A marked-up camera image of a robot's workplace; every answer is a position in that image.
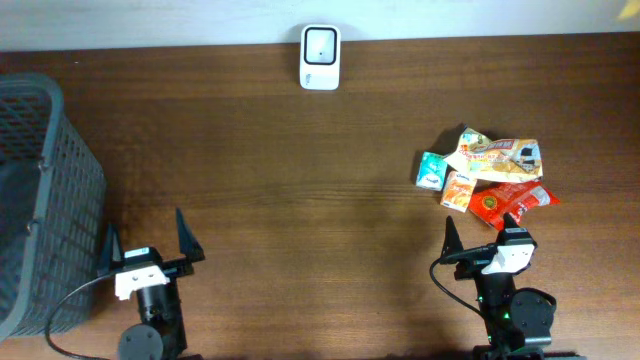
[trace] blue packet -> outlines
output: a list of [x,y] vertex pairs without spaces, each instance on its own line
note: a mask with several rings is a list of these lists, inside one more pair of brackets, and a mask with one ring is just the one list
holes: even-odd
[[444,186],[444,176],[446,172],[447,163],[444,161],[444,156],[425,152],[420,162],[416,186],[440,191]]

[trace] snack packet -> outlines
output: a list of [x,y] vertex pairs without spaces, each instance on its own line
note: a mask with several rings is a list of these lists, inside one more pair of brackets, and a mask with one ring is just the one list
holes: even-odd
[[429,190],[442,190],[448,166],[443,159],[441,155],[425,152],[420,162],[416,186]]
[[542,176],[542,159],[536,140],[491,141],[470,128],[460,135],[456,151],[444,161],[475,179],[523,183]]
[[447,184],[444,186],[440,205],[466,212],[476,186],[476,179],[469,178],[457,171],[452,171],[447,177]]
[[503,216],[511,214],[519,224],[522,214],[536,206],[559,204],[538,180],[522,184],[503,183],[473,194],[469,210],[498,230],[504,228]]

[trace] brown tabletop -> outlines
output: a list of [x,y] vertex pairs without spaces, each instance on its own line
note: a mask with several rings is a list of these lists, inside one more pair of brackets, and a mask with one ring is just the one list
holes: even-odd
[[[524,215],[539,248],[520,287],[558,299],[551,350],[640,354],[640,35],[344,43],[337,91],[298,84],[297,45],[3,54],[4,72],[59,82],[104,167],[126,250],[177,257],[174,208],[207,260],[179,282],[189,349],[205,358],[371,358],[486,343],[481,319],[429,279],[452,215],[413,185],[416,154],[460,124],[536,138],[562,204]],[[472,282],[437,276],[472,301]],[[99,289],[91,321],[55,340],[116,356],[135,300]],[[57,359],[41,337],[5,359]]]

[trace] gray plastic bin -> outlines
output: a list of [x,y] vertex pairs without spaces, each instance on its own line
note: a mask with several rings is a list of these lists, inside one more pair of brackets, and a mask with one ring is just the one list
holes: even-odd
[[[58,85],[0,76],[0,342],[42,333],[53,306],[95,277],[105,189]],[[90,292],[74,296],[52,332],[81,323],[90,308]]]

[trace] red wrapper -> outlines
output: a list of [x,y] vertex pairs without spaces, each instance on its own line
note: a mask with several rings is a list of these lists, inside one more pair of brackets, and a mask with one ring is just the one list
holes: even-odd
[[536,206],[559,204],[556,198],[539,180],[526,183],[501,183],[471,196],[469,210],[498,230],[504,228],[505,213],[511,214],[519,224],[522,214]]

